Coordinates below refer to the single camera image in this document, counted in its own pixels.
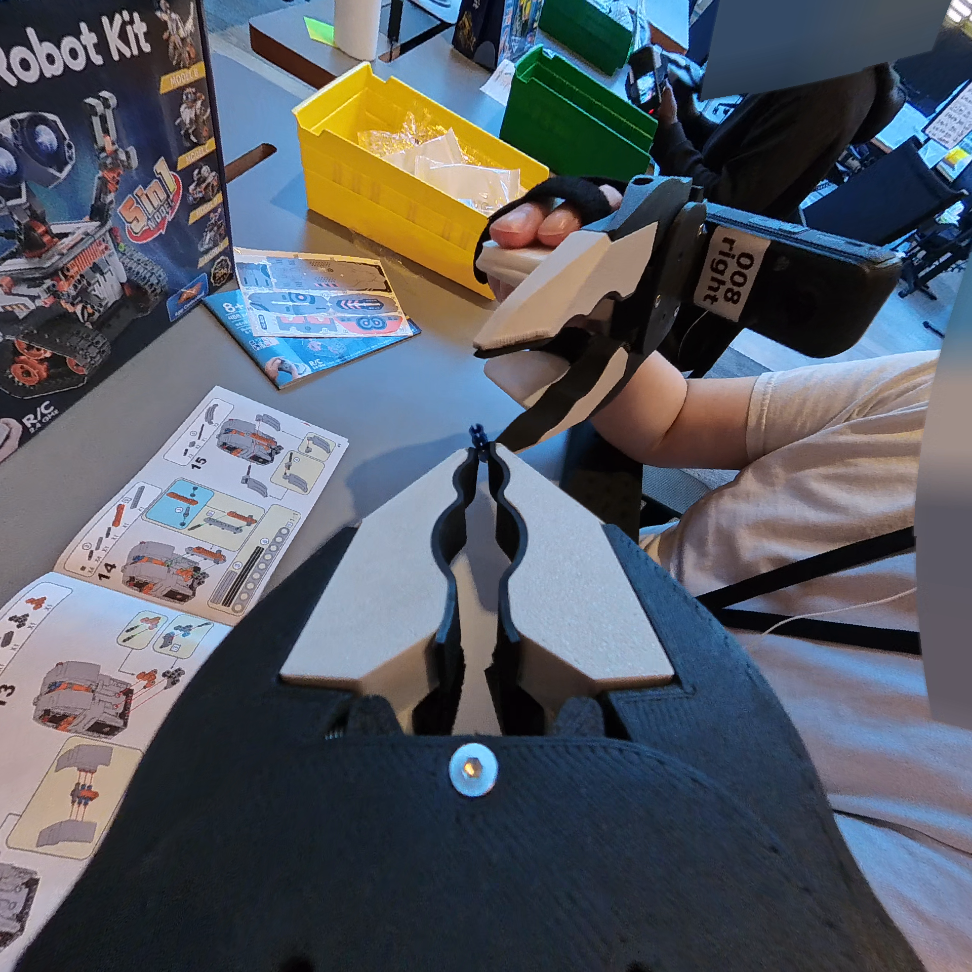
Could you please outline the blue booklet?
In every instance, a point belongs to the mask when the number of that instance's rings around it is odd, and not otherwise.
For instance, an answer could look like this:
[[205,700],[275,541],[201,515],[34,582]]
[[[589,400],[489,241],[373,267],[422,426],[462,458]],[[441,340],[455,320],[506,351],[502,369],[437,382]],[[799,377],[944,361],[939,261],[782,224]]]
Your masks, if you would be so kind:
[[404,334],[394,336],[324,339],[255,336],[240,291],[211,295],[203,303],[278,390],[378,353],[421,332],[408,320]]

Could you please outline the blue robot kit box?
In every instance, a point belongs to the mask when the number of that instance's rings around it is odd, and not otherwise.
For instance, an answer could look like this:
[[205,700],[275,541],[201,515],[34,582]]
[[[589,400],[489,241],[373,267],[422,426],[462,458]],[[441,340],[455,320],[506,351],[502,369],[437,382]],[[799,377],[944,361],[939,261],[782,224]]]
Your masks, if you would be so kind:
[[452,39],[454,49],[494,71],[516,63],[537,42],[544,1],[463,1]]
[[233,272],[201,2],[1,4],[1,458]]

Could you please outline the white paper towel roll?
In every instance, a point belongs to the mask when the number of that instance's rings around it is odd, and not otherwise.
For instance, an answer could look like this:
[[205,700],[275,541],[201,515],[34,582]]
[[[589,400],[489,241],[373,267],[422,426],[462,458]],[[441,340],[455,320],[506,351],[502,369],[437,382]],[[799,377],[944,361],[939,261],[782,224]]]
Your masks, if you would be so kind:
[[359,62],[370,62],[378,53],[382,2],[335,0],[334,44]]

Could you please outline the sticker sheet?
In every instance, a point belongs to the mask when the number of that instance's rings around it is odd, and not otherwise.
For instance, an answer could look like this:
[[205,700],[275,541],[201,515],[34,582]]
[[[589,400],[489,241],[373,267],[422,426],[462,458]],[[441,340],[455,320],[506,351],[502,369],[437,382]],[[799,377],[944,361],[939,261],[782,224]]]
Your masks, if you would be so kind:
[[234,248],[256,337],[390,337],[412,333],[380,261]]

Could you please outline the green plastic bin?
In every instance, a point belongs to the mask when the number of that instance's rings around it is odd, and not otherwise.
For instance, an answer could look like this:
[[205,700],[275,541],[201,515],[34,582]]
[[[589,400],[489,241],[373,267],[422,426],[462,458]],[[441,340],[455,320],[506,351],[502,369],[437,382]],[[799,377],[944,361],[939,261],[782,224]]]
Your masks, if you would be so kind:
[[536,46],[517,64],[500,137],[567,176],[647,172],[657,121],[564,58]]
[[626,65],[634,15],[627,2],[545,1],[540,30],[602,73]]

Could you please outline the yellow plastic bin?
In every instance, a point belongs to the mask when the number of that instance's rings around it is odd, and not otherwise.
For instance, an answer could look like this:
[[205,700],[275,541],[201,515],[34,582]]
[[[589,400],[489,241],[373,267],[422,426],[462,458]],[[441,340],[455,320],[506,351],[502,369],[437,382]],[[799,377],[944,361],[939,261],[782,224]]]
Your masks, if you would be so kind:
[[361,132],[399,127],[409,113],[453,128],[480,161],[519,169],[525,188],[549,176],[545,165],[399,79],[376,77],[365,62],[294,109],[308,207],[487,297],[472,262],[486,217],[358,143]]

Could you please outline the open white instruction booklet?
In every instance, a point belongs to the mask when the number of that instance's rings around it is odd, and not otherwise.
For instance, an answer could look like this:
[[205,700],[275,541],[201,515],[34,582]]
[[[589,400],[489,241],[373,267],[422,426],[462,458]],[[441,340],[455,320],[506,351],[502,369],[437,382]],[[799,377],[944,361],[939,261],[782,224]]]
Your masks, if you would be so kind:
[[2,610],[2,970],[87,866],[158,726],[347,448],[216,387]]

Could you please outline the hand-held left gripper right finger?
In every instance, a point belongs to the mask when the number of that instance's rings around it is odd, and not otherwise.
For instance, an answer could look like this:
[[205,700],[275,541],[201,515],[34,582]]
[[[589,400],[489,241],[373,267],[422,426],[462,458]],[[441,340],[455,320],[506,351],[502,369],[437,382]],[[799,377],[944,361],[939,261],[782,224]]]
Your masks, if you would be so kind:
[[674,669],[612,540],[631,541],[499,443],[488,448],[499,588],[488,684],[505,735],[541,735],[570,698],[665,685]]

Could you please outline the clear plastic bags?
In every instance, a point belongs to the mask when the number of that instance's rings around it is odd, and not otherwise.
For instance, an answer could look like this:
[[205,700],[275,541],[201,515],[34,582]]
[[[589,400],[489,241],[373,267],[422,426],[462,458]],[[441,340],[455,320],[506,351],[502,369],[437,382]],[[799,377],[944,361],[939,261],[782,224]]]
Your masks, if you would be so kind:
[[435,123],[427,112],[408,112],[395,130],[363,130],[357,140],[386,163],[484,215],[523,194],[518,169],[482,165],[480,156],[464,150],[453,128]]

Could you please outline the person's right hand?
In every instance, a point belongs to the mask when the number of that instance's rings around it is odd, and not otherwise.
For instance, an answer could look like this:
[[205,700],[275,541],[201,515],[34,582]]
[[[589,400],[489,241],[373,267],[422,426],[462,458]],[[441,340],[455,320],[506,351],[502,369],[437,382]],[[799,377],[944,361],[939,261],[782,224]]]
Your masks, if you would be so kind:
[[554,248],[585,225],[577,208],[561,198],[523,202],[489,227],[490,238],[505,249]]

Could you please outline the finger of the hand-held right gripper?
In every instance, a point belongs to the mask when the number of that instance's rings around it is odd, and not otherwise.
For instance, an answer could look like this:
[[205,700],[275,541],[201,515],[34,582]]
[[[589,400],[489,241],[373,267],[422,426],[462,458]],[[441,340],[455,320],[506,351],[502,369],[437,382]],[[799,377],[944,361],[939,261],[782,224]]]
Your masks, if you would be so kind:
[[484,245],[476,269],[511,282],[513,293],[474,339],[480,356],[534,345],[555,337],[577,317],[587,317],[604,298],[635,293],[650,260],[658,223],[602,232],[580,229],[558,247],[504,249]]
[[484,372],[524,412],[497,440],[522,452],[578,425],[613,400],[637,370],[637,354],[605,334],[560,333],[539,349],[489,358]]

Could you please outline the black office chair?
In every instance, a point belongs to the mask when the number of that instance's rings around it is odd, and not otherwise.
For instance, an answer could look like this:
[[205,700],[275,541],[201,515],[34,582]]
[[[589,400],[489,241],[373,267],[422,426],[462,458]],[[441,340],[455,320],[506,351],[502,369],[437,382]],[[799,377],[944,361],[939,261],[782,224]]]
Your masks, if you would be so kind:
[[804,210],[808,227],[885,246],[966,199],[929,169],[914,136]]

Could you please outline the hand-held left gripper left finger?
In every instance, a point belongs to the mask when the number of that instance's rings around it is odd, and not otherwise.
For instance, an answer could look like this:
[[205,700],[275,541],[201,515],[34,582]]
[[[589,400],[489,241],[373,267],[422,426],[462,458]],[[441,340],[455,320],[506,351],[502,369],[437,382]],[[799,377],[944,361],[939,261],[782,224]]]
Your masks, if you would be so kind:
[[465,670],[452,560],[479,457],[461,449],[357,532],[281,669],[285,682],[383,697],[405,733],[447,734]]

